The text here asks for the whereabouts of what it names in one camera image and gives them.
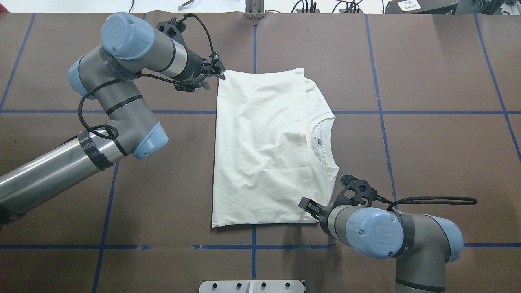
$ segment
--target blue tape line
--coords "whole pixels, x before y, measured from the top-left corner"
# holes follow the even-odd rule
[[[332,111],[333,114],[380,114],[380,112],[388,114],[479,114],[479,115],[503,115],[504,111],[393,111],[393,110],[350,110],[350,111]],[[507,111],[508,114],[521,114],[521,111]]]
[[[350,110],[350,111],[332,111],[333,114],[380,114],[380,111],[372,110]]]
[[[77,110],[1,110],[5,114],[76,114]],[[103,110],[83,110],[83,113],[104,114]]]
[[[155,114],[216,114],[215,110],[152,110]]]
[[[521,243],[465,243],[463,247],[521,247]]]
[[[0,245],[0,249],[100,249],[99,245]]]
[[[257,249],[331,249],[335,247],[334,244],[303,244],[303,245],[279,245],[279,244],[264,244],[257,245]]]
[[[223,244],[223,245],[193,245],[193,249],[331,249],[336,245],[332,244],[301,244],[301,245],[287,245],[287,244]]]
[[[257,278],[257,265],[255,261],[257,259],[256,250],[257,250],[257,225],[252,225],[252,280]]]
[[[250,244],[193,245],[193,249],[251,249]]]
[[[136,250],[138,249],[137,245],[105,245],[103,249],[130,249]]]
[[[514,130],[512,129],[512,124],[510,123],[508,113],[506,112],[505,103],[503,102],[503,97],[501,96],[501,91],[499,90],[498,81],[495,78],[494,70],[492,70],[492,65],[490,64],[490,59],[487,54],[487,49],[485,48],[485,43],[483,42],[483,36],[481,35],[481,28],[479,26],[478,15],[476,13],[474,13],[474,21],[476,22],[476,28],[478,29],[479,42],[481,43],[481,48],[483,49],[483,54],[485,55],[485,60],[487,61],[487,66],[490,71],[490,76],[492,77],[492,81],[494,82],[495,91],[498,94],[499,102],[501,104],[501,108],[503,109],[506,123],[508,124],[508,130],[510,131],[510,136],[512,137],[512,141],[514,142],[514,147],[517,152],[517,157],[518,157],[519,161],[521,162],[521,151],[519,150],[519,144],[517,144],[516,135],[514,134]]]
[[[365,16],[365,30],[367,31],[367,42],[369,43],[369,54],[371,55],[371,66],[373,67],[373,79],[375,81],[376,97],[380,100],[380,87],[378,86],[378,78],[376,77],[375,56],[373,54],[373,43],[371,42],[371,32],[369,31],[369,19]]]
[[[253,73],[257,73],[257,25],[253,26]]]
[[[114,190],[116,189],[116,176],[118,175],[119,162],[116,162],[114,167],[114,175],[112,177],[112,185],[110,187],[110,195],[108,197],[107,213],[105,214],[105,224],[103,225],[103,234],[101,237],[100,253],[98,255],[98,263],[96,266],[96,273],[94,275],[94,283],[92,284],[92,293],[97,291],[97,283],[100,278],[101,264],[103,262],[103,250],[105,247],[105,241],[107,239],[108,221],[110,219],[110,211],[112,209],[112,199],[114,197]]]
[[[77,110],[0,110],[0,114],[76,114]],[[214,110],[152,110],[155,114],[216,114]],[[375,110],[350,110],[350,111],[332,111],[333,114],[479,114],[479,115],[503,115],[503,111],[375,111]],[[104,114],[103,110],[83,110],[88,114]],[[521,111],[506,111],[509,115],[521,114]]]
[[[13,78],[15,77],[16,68],[18,67],[20,58],[22,57],[23,48],[25,48],[25,46],[26,46],[27,39],[29,38],[29,33],[31,32],[31,28],[34,23],[35,17],[36,17],[36,13],[33,13],[33,16],[31,17],[31,21],[29,22],[29,26],[27,27],[26,36],[23,38],[22,46],[20,47],[20,51],[18,51],[18,56],[16,56],[15,65],[13,66],[13,70],[11,71],[11,75],[9,76],[7,85],[5,86],[4,95],[2,96],[2,101],[0,102],[0,110],[2,110],[2,107],[4,106],[5,99],[7,98],[7,92],[9,91],[9,88],[11,87],[11,82],[13,81]]]
[[[380,99],[380,89],[378,87],[378,78],[376,76],[376,65],[375,65],[375,56],[373,53],[373,43],[371,42],[371,31],[369,30],[369,19],[367,14],[365,16],[365,29],[367,31],[367,42],[369,44],[369,54],[371,55],[371,66],[373,67],[373,78],[375,80],[375,89],[376,89],[376,97],[378,98],[378,112],[380,114],[380,125],[382,127],[382,135],[383,135],[383,146],[386,149],[386,158],[387,158],[387,169],[389,171],[389,176],[391,177],[391,185],[392,185],[392,197],[396,201],[396,187],[394,186],[394,177],[392,175],[392,166],[391,166],[391,156],[389,154],[389,144],[387,142],[387,132],[385,127],[385,122],[383,120],[383,109],[382,109],[382,101]]]

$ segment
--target white sticker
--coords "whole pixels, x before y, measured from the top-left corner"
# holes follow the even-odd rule
[[[400,9],[402,11],[411,11],[411,10],[421,9],[421,6],[417,0],[401,1],[401,2],[398,2],[398,6],[400,7]]]

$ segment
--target folded t-shirt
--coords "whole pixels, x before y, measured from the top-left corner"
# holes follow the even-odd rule
[[[317,222],[302,197],[327,205],[338,173],[334,121],[302,68],[219,81],[212,227]]]

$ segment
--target metal plate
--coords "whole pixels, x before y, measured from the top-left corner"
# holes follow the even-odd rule
[[[306,293],[306,286],[299,280],[204,281],[199,293]]]

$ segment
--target cable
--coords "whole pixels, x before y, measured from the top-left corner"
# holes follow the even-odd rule
[[[362,3],[363,0],[360,0],[358,2],[356,2],[356,5],[358,6],[358,10],[356,11],[356,13],[360,13],[360,3]]]
[[[177,7],[177,11],[181,11],[181,10],[183,10],[185,6],[188,6],[188,5],[192,4],[192,2],[194,2],[194,0],[188,0],[188,1],[186,1],[185,3],[179,5],[179,6]]]
[[[358,6],[358,3],[356,2],[349,2],[349,1],[338,1],[338,3],[334,6],[333,8],[333,11],[331,11],[331,14],[334,13],[334,11],[336,10],[336,8],[341,4],[341,3],[345,3],[345,11],[343,13],[353,13],[352,11],[356,10],[357,6]]]
[[[212,68],[212,66],[214,65],[214,59],[215,59],[215,51],[214,51],[214,45],[212,43],[212,38],[210,37],[210,33],[208,32],[208,30],[206,29],[206,26],[204,25],[203,21],[199,18],[199,16],[193,14],[193,13],[187,13],[185,15],[183,15],[183,20],[182,21],[185,21],[186,19],[190,18],[190,17],[193,17],[195,19],[197,19],[197,21],[201,24],[201,26],[203,27],[204,29],[204,32],[206,33],[206,36],[208,37],[208,43],[210,44],[210,51],[212,52],[211,56],[211,61],[210,61],[210,68]],[[184,86],[189,86],[189,85],[192,85],[192,84],[196,84],[196,83],[199,83],[201,82],[202,80],[204,80],[205,78],[208,77],[208,75],[210,74],[210,72],[208,71],[207,73],[203,74],[201,77],[199,77],[198,79],[196,79],[195,81],[191,81],[191,82],[179,82],[179,84],[182,84]]]
[[[190,17],[193,17],[195,18],[200,24],[201,26],[203,27],[204,31],[206,32],[206,35],[208,36],[208,42],[210,44],[210,50],[212,52],[211,54],[211,60],[210,60],[210,68],[213,66],[214,64],[214,60],[215,60],[215,51],[214,51],[214,45],[212,43],[212,38],[210,37],[210,33],[208,32],[208,29],[206,28],[206,26],[204,25],[204,23],[202,22],[202,20],[195,14],[192,14],[192,13],[187,13],[185,15],[183,15],[183,18],[181,21],[185,21],[186,19],[190,18]],[[208,77],[209,75],[209,71],[204,73],[203,75],[201,75],[201,77],[199,77],[198,79],[196,79],[195,81],[191,81],[191,82],[180,82],[180,81],[175,81],[175,80],[169,80],[169,79],[166,79],[166,78],[162,78],[160,76],[155,76],[155,75],[151,75],[151,74],[144,74],[144,73],[137,73],[136,76],[145,76],[145,77],[151,77],[151,78],[155,78],[155,79],[158,79],[158,80],[161,80],[161,81],[164,81],[164,82],[168,82],[168,83],[172,83],[172,84],[180,84],[180,85],[184,85],[184,86],[189,86],[189,85],[192,85],[192,84],[196,84],[196,83],[199,83],[201,82],[202,80],[204,80],[206,77]],[[114,127],[114,126],[111,126],[111,125],[97,125],[97,126],[94,126],[94,127],[90,127],[87,122],[85,122],[85,119],[83,118],[83,104],[85,103],[85,100],[91,96],[92,94],[94,94],[96,91],[104,88],[104,87],[107,87],[111,84],[115,84],[115,83],[118,83],[120,82],[121,80],[119,79],[113,79],[111,81],[108,81],[108,82],[105,82],[103,84],[100,84],[99,86],[95,87],[94,89],[90,90],[87,94],[85,94],[83,97],[81,97],[81,100],[80,100],[80,103],[78,105],[78,118],[80,119],[80,123],[81,125],[90,133],[93,133],[101,138],[104,138],[104,139],[116,139],[118,136],[119,136],[119,132],[118,130]],[[109,130],[111,130],[114,134],[113,135],[103,135],[99,132],[97,132],[96,130],[97,129],[105,129],[107,131],[107,133],[110,133]],[[73,140],[75,137],[72,137],[70,138],[69,140],[67,140],[66,142],[64,143],[67,143],[71,140]]]
[[[379,202],[388,204],[387,211],[391,211],[392,208],[399,204],[452,204],[452,205],[474,205],[478,201],[475,198],[469,197],[446,197],[446,196],[434,196],[434,197],[410,197],[404,198],[397,201],[390,201],[384,197],[376,196],[375,198]]]
[[[295,5],[293,6],[293,9],[291,10],[290,13],[293,13],[293,11],[295,11],[296,6],[297,6],[300,2],[302,2],[302,5],[304,5],[304,2],[303,2],[302,0],[298,0],[298,1],[295,3]]]
[[[66,144],[67,142],[69,142],[69,141],[71,141],[71,140],[73,140],[73,139],[75,139],[75,138],[77,138],[77,137],[78,137],[78,136],[73,136],[73,137],[69,138],[68,140],[64,141],[64,142],[63,142],[62,144],[60,144],[60,145],[64,145],[64,144]]]
[[[83,97],[81,97],[80,104],[78,105],[78,118],[80,119],[81,125],[83,125],[83,127],[88,132],[93,133],[93,134],[95,134],[95,135],[97,135],[97,136],[99,136],[101,138],[104,138],[104,139],[116,139],[119,136],[118,130],[114,126],[110,126],[110,125],[97,125],[97,126],[94,126],[94,127],[90,127],[87,124],[87,122],[85,122],[85,119],[83,119],[83,103],[85,102],[87,97],[89,97],[93,93],[97,92],[99,89],[102,89],[102,88],[104,88],[106,86],[109,86],[111,84],[118,83],[118,82],[120,82],[119,79],[113,79],[111,81],[108,81],[108,82],[105,82],[103,84],[100,84],[99,86],[95,87],[94,89],[92,89],[88,93],[86,93]],[[103,135],[103,134],[97,132],[96,129],[105,129],[107,132],[110,129],[110,130],[112,130],[112,132],[114,134],[106,136],[106,135]]]

